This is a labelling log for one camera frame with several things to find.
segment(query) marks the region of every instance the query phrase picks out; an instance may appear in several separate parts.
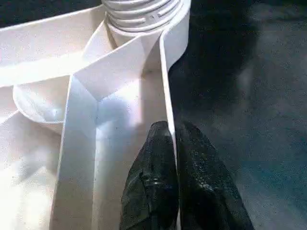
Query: white plastic container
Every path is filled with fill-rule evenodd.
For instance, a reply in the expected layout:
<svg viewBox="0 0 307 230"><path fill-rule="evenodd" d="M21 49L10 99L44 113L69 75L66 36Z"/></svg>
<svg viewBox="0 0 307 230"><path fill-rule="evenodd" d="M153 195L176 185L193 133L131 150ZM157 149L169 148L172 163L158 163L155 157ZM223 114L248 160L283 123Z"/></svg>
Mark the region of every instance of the white plastic container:
<svg viewBox="0 0 307 230"><path fill-rule="evenodd" d="M10 86L0 88L0 94L11 95L1 105L0 124L0 176L5 178L2 195L7 200L0 208L4 229L118 229L128 170L151 124L167 120L175 138L167 72L188 44L189 8L190 0L183 1L168 24L134 36L110 29L101 16L87 44L77 43L81 55L69 73L48 73L54 62L36 75L24 71L29 60L38 67L40 57L48 53L37 54L35 46L25 45L35 45L30 40L23 46L31 49L22 57L6 53L0 62L0 84ZM33 25L47 30L50 22L74 24L70 17L79 18L79 26L85 28L89 21L81 19L95 15L97 22L97 12L104 15L104 6L5 28L0 38L9 43L9 34L32 33ZM70 29L67 34L77 33ZM2 45L0 51L12 46ZM63 52L78 48L54 49L52 55L61 59Z"/></svg>

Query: dark floor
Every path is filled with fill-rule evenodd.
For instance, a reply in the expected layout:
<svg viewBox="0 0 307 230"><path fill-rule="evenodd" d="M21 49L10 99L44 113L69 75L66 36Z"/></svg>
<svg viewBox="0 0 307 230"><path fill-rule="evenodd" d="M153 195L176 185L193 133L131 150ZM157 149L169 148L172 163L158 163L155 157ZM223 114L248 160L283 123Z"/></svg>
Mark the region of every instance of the dark floor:
<svg viewBox="0 0 307 230"><path fill-rule="evenodd" d="M255 228L306 230L306 9L192 16L169 79L175 118L216 146Z"/></svg>

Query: curved plastic edge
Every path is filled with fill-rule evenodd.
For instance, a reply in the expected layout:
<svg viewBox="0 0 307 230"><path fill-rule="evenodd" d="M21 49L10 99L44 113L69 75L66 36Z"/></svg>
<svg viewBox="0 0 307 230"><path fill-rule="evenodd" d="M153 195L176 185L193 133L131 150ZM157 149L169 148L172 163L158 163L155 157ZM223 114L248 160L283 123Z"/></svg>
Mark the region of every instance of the curved plastic edge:
<svg viewBox="0 0 307 230"><path fill-rule="evenodd" d="M65 77L60 77L58 79L51 79L52 80L55 80L55 81L59 81L58 83L62 83L65 84ZM47 80L46 82L44 81L38 81L38 82L34 82L34 84L46 84L46 85L49 85L50 83L50 80ZM20 89L20 87L18 85L15 85L13 87L13 90L12 90L12 97L13 97L13 101L17 107L17 110L23 115L25 116L26 118L28 118L29 120L33 121L33 122L36 122L36 123L39 123L40 125L42 125L43 127L46 127L58 134L62 134L62 128L63 128L63 119L61 120L55 120L55 121L44 121L44 115L38 115L38 116L41 116L42 119L37 119L31 115L29 115L27 112L26 112L26 108L25 106L27 105L22 105L21 103L21 100L22 98L25 97L25 94L22 92L22 90ZM67 99L67 93L64 93L64 95L60 95L60 97L65 97L65 99ZM32 107L33 109L36 108L36 104L34 101L32 101L31 99L27 100L27 102L30 104L28 106Z"/></svg>
<svg viewBox="0 0 307 230"><path fill-rule="evenodd" d="M189 40L189 10L191 0L185 0L180 15L177 16L178 21L173 22L170 27L164 30L160 37L160 54L162 79L165 94L166 116L168 128L172 135L174 153L177 164L177 146L175 134L175 122L173 116L172 101L169 89L168 71L171 66L183 55ZM181 230L180 210L177 216L177 229Z"/></svg>
<svg viewBox="0 0 307 230"><path fill-rule="evenodd" d="M115 41L106 24L105 12L104 20L100 23L84 48L82 59L86 63L91 63L103 55L112 52L115 48Z"/></svg>

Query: ribbed white cap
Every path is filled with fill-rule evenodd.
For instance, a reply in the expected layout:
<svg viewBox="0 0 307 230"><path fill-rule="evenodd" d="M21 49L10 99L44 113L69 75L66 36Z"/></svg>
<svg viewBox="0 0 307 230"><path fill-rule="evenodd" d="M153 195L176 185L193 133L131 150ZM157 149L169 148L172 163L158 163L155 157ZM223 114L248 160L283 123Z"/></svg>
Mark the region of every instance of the ribbed white cap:
<svg viewBox="0 0 307 230"><path fill-rule="evenodd" d="M168 23L182 0L102 0L110 22L120 30L146 32Z"/></svg>

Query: white plastic tray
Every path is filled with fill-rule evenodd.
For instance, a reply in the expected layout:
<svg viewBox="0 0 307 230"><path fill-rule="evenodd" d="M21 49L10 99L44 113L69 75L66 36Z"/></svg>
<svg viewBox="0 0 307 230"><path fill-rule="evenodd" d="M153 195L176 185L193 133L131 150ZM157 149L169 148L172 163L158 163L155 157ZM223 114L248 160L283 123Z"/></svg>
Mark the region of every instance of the white plastic tray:
<svg viewBox="0 0 307 230"><path fill-rule="evenodd" d="M167 72L186 49L189 8L135 35L112 28L104 6L0 30L3 229L118 229L150 125L167 120L175 138Z"/></svg>

